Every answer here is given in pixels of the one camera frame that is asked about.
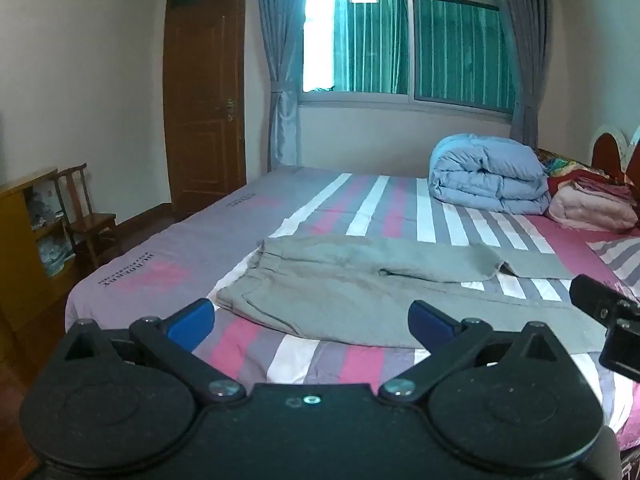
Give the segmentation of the grey fleece pants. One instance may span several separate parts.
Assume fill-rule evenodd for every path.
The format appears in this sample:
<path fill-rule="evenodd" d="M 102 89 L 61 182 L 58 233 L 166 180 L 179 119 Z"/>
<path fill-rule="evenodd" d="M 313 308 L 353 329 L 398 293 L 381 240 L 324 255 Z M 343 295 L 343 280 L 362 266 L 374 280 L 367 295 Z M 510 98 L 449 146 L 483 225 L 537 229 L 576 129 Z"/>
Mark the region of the grey fleece pants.
<path fill-rule="evenodd" d="M 532 280 L 570 278 L 557 256 L 527 250 L 290 235 L 263 240 L 244 273 L 216 292 L 215 302 L 273 330 L 357 346 L 418 348 L 408 329 L 416 300 L 455 320 L 480 318 L 507 332 L 544 322 L 572 353 L 603 346 L 604 328 L 567 301 L 475 289 L 500 272 Z"/>

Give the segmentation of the striped pillow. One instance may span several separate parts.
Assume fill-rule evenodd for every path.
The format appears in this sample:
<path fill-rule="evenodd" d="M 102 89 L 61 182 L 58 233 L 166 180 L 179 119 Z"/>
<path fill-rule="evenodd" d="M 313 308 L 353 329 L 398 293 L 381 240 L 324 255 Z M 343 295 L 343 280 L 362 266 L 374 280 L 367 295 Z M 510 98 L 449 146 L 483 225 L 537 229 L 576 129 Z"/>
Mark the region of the striped pillow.
<path fill-rule="evenodd" d="M 639 296 L 640 237 L 588 243 L 590 249 L 627 288 Z"/>

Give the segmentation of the striped pink grey bed sheet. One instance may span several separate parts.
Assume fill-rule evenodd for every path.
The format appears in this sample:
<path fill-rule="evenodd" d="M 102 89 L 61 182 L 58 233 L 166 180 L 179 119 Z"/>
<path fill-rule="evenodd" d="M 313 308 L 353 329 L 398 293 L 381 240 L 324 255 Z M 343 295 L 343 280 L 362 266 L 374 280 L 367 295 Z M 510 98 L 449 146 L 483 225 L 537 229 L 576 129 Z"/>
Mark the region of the striped pink grey bed sheet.
<path fill-rule="evenodd" d="M 358 176 L 302 167 L 278 170 L 240 188 L 82 280 L 67 299 L 65 321 L 83 318 L 126 328 L 138 318 L 167 318 L 243 273 L 267 237 L 318 236 L 357 242 L 482 244 L 557 256 L 570 274 L 610 286 L 617 276 L 601 252 L 621 256 L 629 240 L 610 233 L 562 228 L 541 216 L 499 214 L 446 205 L 420 178 Z M 218 309 L 213 331 L 195 354 L 247 387 L 351 384 L 377 387 L 426 353 L 298 338 Z"/>

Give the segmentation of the folded pink blanket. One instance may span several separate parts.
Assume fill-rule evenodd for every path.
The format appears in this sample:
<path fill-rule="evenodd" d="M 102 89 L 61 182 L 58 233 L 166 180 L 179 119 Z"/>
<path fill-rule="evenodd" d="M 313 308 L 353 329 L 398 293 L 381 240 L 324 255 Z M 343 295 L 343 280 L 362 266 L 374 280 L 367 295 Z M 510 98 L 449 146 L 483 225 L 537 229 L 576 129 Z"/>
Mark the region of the folded pink blanket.
<path fill-rule="evenodd" d="M 567 229 L 623 233 L 638 223 L 630 194 L 605 191 L 600 182 L 571 180 L 552 196 L 546 215 Z"/>

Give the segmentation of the dark wooden chair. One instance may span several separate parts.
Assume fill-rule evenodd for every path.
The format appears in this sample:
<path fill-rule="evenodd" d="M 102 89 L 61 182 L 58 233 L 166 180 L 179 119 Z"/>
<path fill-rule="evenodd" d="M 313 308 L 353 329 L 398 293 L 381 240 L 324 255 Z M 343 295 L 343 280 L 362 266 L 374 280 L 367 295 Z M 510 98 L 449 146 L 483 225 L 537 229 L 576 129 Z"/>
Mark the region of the dark wooden chair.
<path fill-rule="evenodd" d="M 58 170 L 53 184 L 63 214 L 64 230 L 74 252 L 78 245 L 84 245 L 93 270 L 98 270 L 109 250 L 122 252 L 122 242 L 117 232 L 116 214 L 96 212 L 92 206 L 87 168 L 85 162 Z"/>

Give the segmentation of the yellow wooden cabinet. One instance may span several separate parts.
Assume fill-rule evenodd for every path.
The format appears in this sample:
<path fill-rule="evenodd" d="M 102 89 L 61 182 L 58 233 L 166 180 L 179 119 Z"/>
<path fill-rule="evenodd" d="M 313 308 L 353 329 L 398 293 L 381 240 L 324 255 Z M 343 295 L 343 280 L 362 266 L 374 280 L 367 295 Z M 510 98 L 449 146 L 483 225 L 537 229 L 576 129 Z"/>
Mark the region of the yellow wooden cabinet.
<path fill-rule="evenodd" d="M 1 314 L 18 332 L 43 311 L 64 300 L 78 282 L 74 259 L 50 276 L 37 243 L 49 234 L 62 234 L 62 222 L 34 230 L 25 191 L 53 179 L 56 170 L 43 169 L 1 185 Z"/>

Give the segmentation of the colourful folded blanket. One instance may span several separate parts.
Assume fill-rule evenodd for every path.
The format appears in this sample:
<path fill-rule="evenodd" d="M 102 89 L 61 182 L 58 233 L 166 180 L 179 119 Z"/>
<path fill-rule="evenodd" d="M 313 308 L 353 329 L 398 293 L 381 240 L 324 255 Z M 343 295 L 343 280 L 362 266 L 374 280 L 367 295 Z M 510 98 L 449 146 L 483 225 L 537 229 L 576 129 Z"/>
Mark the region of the colourful folded blanket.
<path fill-rule="evenodd" d="M 612 177 L 605 171 L 578 162 L 575 159 L 543 150 L 536 149 L 539 161 L 544 166 L 549 186 L 559 185 L 561 182 L 586 178 L 603 183 L 621 184 L 622 180 Z"/>

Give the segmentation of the red white headboard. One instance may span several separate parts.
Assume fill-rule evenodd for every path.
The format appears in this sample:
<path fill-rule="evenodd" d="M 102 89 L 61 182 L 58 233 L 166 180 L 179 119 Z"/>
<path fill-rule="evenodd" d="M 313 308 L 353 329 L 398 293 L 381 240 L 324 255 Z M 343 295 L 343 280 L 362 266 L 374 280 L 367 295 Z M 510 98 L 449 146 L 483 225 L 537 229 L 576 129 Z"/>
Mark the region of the red white headboard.
<path fill-rule="evenodd" d="M 631 139 L 613 126 L 603 125 L 591 140 L 591 166 L 620 182 L 640 185 L 640 127 Z"/>

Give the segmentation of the folded light blue duvet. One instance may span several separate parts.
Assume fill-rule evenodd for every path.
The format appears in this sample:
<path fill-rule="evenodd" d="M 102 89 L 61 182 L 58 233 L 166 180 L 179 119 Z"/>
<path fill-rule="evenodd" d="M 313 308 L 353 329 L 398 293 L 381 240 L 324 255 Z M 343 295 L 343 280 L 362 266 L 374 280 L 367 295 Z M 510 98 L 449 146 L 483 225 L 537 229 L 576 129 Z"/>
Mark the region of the folded light blue duvet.
<path fill-rule="evenodd" d="M 506 214 L 544 214 L 550 204 L 536 153 L 500 136 L 459 133 L 440 140 L 431 154 L 428 187 L 443 203 Z"/>

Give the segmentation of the brown wooden door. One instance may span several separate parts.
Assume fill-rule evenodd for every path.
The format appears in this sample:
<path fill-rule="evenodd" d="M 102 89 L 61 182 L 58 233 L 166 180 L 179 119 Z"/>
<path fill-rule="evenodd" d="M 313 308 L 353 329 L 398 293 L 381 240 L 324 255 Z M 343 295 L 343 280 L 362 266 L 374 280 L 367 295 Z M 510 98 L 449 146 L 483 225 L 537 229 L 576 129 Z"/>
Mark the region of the brown wooden door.
<path fill-rule="evenodd" d="M 245 0 L 167 0 L 163 112 L 174 211 L 195 214 L 246 182 Z"/>

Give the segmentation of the window with green blinds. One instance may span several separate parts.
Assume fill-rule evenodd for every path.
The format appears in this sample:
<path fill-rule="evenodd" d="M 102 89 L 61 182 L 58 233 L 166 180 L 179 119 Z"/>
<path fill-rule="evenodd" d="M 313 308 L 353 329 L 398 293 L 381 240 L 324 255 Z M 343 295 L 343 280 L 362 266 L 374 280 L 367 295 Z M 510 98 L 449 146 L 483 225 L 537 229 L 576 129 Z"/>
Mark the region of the window with green blinds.
<path fill-rule="evenodd" d="M 306 0 L 302 92 L 509 114 L 498 0 Z"/>

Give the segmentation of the right grey curtain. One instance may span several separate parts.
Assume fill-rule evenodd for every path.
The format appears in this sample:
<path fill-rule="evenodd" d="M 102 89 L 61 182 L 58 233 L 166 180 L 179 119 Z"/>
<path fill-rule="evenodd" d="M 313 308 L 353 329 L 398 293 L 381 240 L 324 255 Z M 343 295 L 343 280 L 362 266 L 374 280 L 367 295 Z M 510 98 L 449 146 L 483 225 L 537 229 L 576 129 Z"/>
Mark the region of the right grey curtain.
<path fill-rule="evenodd" d="M 499 0 L 499 10 L 515 92 L 510 138 L 536 148 L 547 82 L 551 0 Z"/>

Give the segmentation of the grey curtain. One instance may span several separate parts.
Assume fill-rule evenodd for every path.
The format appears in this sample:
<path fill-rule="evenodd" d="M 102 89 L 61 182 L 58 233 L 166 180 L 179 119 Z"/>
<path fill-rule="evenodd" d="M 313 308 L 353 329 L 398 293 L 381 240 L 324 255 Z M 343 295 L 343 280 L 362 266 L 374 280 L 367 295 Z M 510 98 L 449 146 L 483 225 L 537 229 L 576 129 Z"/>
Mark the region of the grey curtain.
<path fill-rule="evenodd" d="M 298 98 L 302 88 L 306 0 L 258 0 L 270 80 L 268 168 L 300 164 Z"/>
<path fill-rule="evenodd" d="M 499 0 L 499 10 L 515 92 L 510 138 L 536 148 L 547 82 L 551 0 Z"/>

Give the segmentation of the left grey curtain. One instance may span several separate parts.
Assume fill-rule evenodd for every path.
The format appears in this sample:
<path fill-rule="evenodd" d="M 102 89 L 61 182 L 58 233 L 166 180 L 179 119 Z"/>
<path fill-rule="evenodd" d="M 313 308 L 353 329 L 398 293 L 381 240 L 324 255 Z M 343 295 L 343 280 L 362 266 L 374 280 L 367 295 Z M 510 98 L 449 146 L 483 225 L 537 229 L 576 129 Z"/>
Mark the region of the left grey curtain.
<path fill-rule="evenodd" d="M 306 0 L 258 0 L 270 80 L 268 168 L 300 164 L 298 98 L 302 88 Z"/>

